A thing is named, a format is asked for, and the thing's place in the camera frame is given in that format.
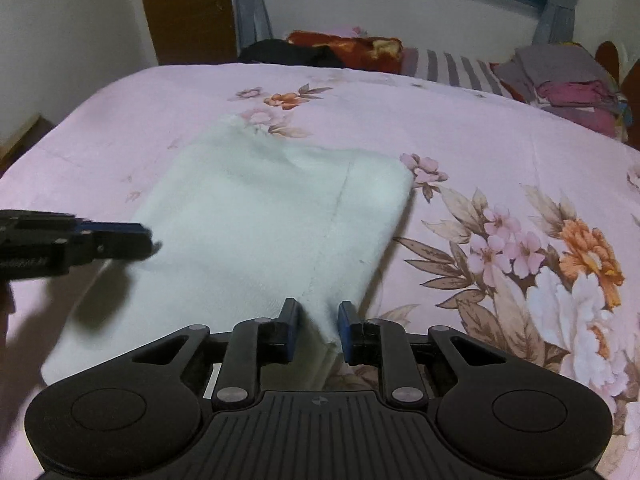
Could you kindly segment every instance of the pink bed sheet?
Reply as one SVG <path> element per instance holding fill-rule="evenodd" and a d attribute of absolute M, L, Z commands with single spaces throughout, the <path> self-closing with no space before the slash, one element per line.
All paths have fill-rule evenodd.
<path fill-rule="evenodd" d="M 286 142 L 400 158 L 415 193 L 363 310 L 415 333 L 448 324 L 582 382 L 614 417 L 599 471 L 640 475 L 640 191 L 626 176 L 640 153 L 581 126 L 402 76 L 153 68 L 99 91 L 23 156 L 0 179 L 0 206 L 127 221 L 181 147 L 225 114 Z M 14 283 L 0 347 L 3 480 L 41 471 L 24 410 L 95 271 Z M 366 367 L 336 367 L 328 386 L 374 380 Z"/>

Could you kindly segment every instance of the striped bedding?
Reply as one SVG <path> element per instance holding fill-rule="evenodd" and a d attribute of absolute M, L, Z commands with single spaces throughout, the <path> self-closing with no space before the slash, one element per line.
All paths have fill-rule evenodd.
<path fill-rule="evenodd" d="M 511 97 L 508 90 L 494 76 L 488 63 L 454 56 L 447 52 L 427 50 L 420 53 L 415 77 L 449 86 L 490 92 Z"/>

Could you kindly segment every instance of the brown door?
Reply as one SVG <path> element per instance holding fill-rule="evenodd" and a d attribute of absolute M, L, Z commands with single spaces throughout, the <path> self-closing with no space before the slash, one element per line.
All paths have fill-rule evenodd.
<path fill-rule="evenodd" d="M 213 64 L 236 58 L 231 0 L 142 0 L 160 64 Z"/>

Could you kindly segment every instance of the white towel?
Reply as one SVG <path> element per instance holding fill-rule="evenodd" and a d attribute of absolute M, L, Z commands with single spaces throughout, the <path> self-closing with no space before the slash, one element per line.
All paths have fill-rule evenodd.
<path fill-rule="evenodd" d="M 134 218 L 162 242 L 158 254 L 104 268 L 67 321 L 44 379 L 189 324 L 226 332 L 276 317 L 292 297 L 305 313 L 294 363 L 270 367 L 263 384 L 320 389 L 340 353 L 337 306 L 362 300 L 411 184 L 388 156 L 305 146 L 223 121 L 184 149 Z"/>

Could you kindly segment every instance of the wall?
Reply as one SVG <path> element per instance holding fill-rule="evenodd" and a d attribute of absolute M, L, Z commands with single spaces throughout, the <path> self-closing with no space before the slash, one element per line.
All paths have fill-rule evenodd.
<path fill-rule="evenodd" d="M 485 60 L 507 59 L 529 44 L 537 17 L 475 0 L 265 0 L 273 32 L 359 25 L 397 36 L 407 46 L 447 50 Z M 612 37 L 636 53 L 640 0 L 580 0 L 575 39 L 592 52 Z"/>
<path fill-rule="evenodd" d="M 131 0 L 0 0 L 0 143 L 153 63 Z"/>

